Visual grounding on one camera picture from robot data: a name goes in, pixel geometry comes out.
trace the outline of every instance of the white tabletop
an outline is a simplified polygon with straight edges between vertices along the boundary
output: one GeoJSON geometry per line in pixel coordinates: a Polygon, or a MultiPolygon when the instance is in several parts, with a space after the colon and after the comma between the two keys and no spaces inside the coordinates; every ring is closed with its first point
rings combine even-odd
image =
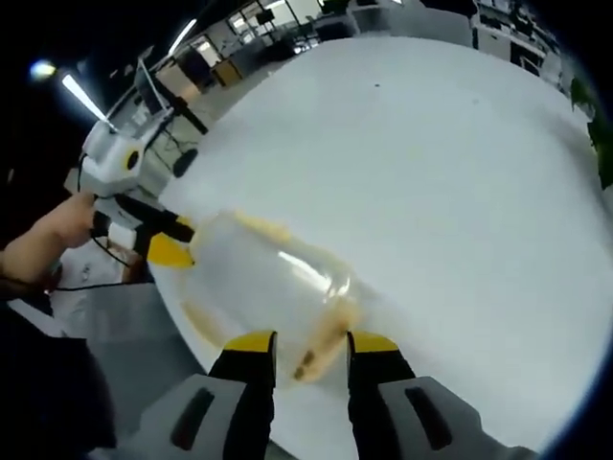
{"type": "MultiPolygon", "coordinates": [[[[544,449],[611,332],[610,221],[585,123],[544,81],[472,49],[332,41],[235,105],[161,201],[196,220],[240,209],[329,249],[395,306],[362,329],[492,436],[544,449]]],[[[218,350],[181,310],[177,273],[153,274],[210,367],[218,350]]],[[[278,390],[272,439],[301,460],[355,458],[343,378],[278,390]]]]}

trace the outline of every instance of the office desk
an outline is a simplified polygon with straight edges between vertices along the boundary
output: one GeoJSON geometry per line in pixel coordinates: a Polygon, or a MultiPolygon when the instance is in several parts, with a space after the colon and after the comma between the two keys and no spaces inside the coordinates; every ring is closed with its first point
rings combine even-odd
{"type": "MultiPolygon", "coordinates": [[[[473,404],[490,435],[543,449],[611,334],[610,221],[586,121],[542,80],[469,48],[332,41],[236,104],[161,201],[195,221],[240,209],[331,251],[389,300],[360,328],[473,404]]],[[[197,271],[152,273],[209,368],[219,349],[181,305],[180,280],[197,271]]],[[[356,458],[345,366],[275,393],[272,439],[301,460],[356,458]]]]}
{"type": "Polygon", "coordinates": [[[321,41],[336,40],[352,36],[352,22],[346,14],[322,14],[313,21],[313,29],[321,41]]]}
{"type": "Polygon", "coordinates": [[[541,50],[540,48],[537,48],[530,41],[528,41],[526,39],[522,39],[521,37],[519,37],[517,34],[515,34],[513,32],[501,31],[499,29],[494,29],[492,27],[488,27],[488,26],[486,26],[484,24],[477,24],[477,25],[475,25],[475,29],[477,29],[478,31],[486,32],[486,33],[488,33],[490,35],[493,35],[493,36],[498,36],[500,38],[505,38],[506,40],[511,41],[511,42],[521,46],[522,48],[525,48],[526,50],[530,51],[531,53],[534,53],[539,58],[541,58],[541,59],[545,58],[545,52],[543,50],[541,50]]]}
{"type": "Polygon", "coordinates": [[[261,68],[261,52],[266,47],[266,41],[262,37],[257,37],[216,64],[213,71],[217,80],[222,85],[228,86],[256,72],[261,68]]]}

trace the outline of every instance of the black sleeve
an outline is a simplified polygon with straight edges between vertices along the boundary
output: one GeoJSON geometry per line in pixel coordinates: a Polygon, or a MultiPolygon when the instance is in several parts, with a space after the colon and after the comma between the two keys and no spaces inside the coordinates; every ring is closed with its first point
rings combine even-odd
{"type": "Polygon", "coordinates": [[[115,447],[102,373],[85,340],[50,337],[0,302],[4,426],[23,458],[79,458],[115,447]]]}

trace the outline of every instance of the human arm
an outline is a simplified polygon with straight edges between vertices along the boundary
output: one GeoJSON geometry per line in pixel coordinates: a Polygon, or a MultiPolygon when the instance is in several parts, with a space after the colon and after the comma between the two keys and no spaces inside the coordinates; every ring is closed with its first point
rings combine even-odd
{"type": "Polygon", "coordinates": [[[71,196],[11,241],[0,253],[0,283],[18,290],[35,285],[66,249],[85,244],[93,226],[94,199],[90,194],[71,196]]]}

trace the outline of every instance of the human hand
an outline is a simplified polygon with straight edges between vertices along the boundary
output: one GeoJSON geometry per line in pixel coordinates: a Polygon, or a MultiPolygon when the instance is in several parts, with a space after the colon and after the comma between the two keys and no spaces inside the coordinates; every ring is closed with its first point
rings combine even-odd
{"type": "Polygon", "coordinates": [[[53,233],[66,248],[83,246],[89,241],[94,226],[95,199],[88,193],[72,195],[35,226],[53,233]]]}

